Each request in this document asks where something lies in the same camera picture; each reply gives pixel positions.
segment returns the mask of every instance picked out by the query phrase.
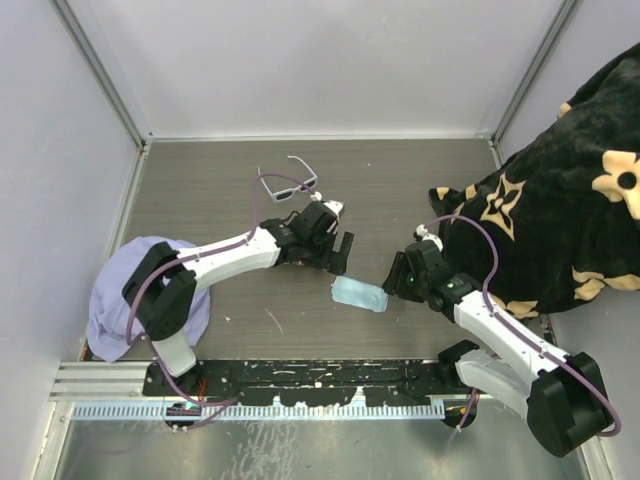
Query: lavender towel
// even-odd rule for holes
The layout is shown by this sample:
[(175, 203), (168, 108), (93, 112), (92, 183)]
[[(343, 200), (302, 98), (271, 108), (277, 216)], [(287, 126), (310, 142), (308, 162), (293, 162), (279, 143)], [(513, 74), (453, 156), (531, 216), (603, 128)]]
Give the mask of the lavender towel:
[[(167, 242), (173, 249), (194, 246), (183, 240), (138, 237), (122, 246), (109, 259), (93, 286), (89, 300), (87, 341), (91, 351), (107, 362), (115, 362), (129, 350), (124, 335), (131, 310), (122, 298), (122, 288), (149, 248), (160, 242)], [(208, 288), (197, 291), (193, 296), (189, 318), (184, 326), (191, 346), (198, 343), (209, 324), (210, 305)], [(133, 324), (133, 336), (141, 332), (142, 325), (136, 320)]]

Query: black blanket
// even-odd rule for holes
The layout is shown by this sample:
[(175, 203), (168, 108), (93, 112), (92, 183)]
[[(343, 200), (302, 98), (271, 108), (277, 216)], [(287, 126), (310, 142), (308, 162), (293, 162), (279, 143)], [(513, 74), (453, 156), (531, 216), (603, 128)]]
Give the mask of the black blanket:
[[(562, 105), (558, 120), (464, 192), (429, 192), (438, 215), (480, 221), (500, 258), (490, 291), (517, 318), (577, 307), (605, 287), (640, 289), (640, 44)], [(483, 280), (486, 240), (441, 224), (447, 260)]]

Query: eyeglasses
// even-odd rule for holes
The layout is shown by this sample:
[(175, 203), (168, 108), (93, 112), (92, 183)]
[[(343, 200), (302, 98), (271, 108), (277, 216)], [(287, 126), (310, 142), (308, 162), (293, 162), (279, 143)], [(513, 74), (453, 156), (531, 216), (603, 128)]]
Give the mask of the eyeglasses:
[[(304, 186), (302, 185), (298, 185), (297, 187), (292, 187), (292, 188), (286, 188), (284, 190), (280, 190), (278, 192), (272, 192), (269, 189), (269, 186), (267, 185), (267, 182), (264, 181), (264, 178), (261, 178), (260, 180), (262, 181), (262, 185), (264, 185), (265, 190), (267, 191), (267, 193), (269, 194), (269, 196), (271, 197), (271, 200), (273, 200), (274, 202), (284, 202), (285, 200), (288, 200), (289, 198), (293, 197), (293, 195), (296, 192), (301, 192), (303, 190), (307, 190), (307, 189), (312, 189), (313, 187), (315, 187), (318, 184), (318, 176), (316, 175), (316, 172), (314, 172), (311, 167), (309, 165), (307, 165), (307, 162), (305, 162), (304, 160), (302, 160), (300, 157), (296, 157), (295, 155), (287, 155), (287, 158), (292, 158), (295, 160), (300, 161), (300, 163), (302, 163), (306, 169), (309, 171), (309, 173), (311, 174), (311, 176), (309, 177), (308, 180), (305, 180), (304, 182)], [(262, 175), (262, 172), (260, 172), (260, 167), (258, 167), (258, 175)]]

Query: gray wooden floor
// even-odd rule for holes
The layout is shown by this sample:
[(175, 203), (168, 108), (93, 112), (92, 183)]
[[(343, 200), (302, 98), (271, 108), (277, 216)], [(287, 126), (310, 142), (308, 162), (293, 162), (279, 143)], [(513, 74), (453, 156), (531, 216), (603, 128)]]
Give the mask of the gray wooden floor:
[[(317, 172), (325, 199), (346, 204), (341, 228), (355, 233), (347, 275), (381, 285), (395, 252), (433, 218), (427, 191), (463, 189), (495, 169), (483, 140), (249, 141), (155, 143), (127, 240), (159, 235), (196, 245), (251, 226), (256, 168), (304, 177)], [(272, 182), (276, 188), (283, 184)], [(261, 219), (285, 217), (304, 195), (274, 205), (261, 189)], [(391, 298), (386, 313), (336, 304), (329, 274), (299, 267), (254, 271), (217, 284), (200, 358), (433, 358), (470, 334), (426, 305)], [(282, 326), (268, 315), (271, 312)], [(129, 358), (147, 358), (142, 346)]]

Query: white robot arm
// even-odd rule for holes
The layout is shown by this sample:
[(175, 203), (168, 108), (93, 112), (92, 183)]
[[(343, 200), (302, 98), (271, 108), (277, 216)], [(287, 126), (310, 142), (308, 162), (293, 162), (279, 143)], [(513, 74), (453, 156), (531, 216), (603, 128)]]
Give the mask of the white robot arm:
[(383, 284), (385, 292), (427, 302), (496, 353), (492, 356), (470, 341), (460, 342), (438, 356), (443, 377), (507, 405), (527, 422), (538, 442), (559, 457), (613, 423), (591, 392), (541, 352), (576, 370), (606, 397), (595, 360), (585, 353), (569, 355), (546, 342), (493, 302), (491, 312), (477, 282), (454, 272), (444, 260), (437, 236), (420, 226), (414, 238), (416, 242), (396, 253)]
[(216, 255), (207, 256), (207, 252), (242, 243), (248, 233), (203, 247), (173, 250), (167, 243), (154, 245), (122, 294), (131, 306), (142, 283), (155, 270), (176, 259), (185, 259), (151, 283), (136, 315), (169, 373), (179, 377), (196, 363), (183, 329), (196, 290), (250, 270), (282, 264), (306, 265), (342, 275), (353, 242), (353, 234), (345, 232), (339, 251), (332, 250), (343, 213), (344, 205), (340, 202), (312, 201), (301, 213), (294, 212), (288, 219), (265, 220), (251, 240)]

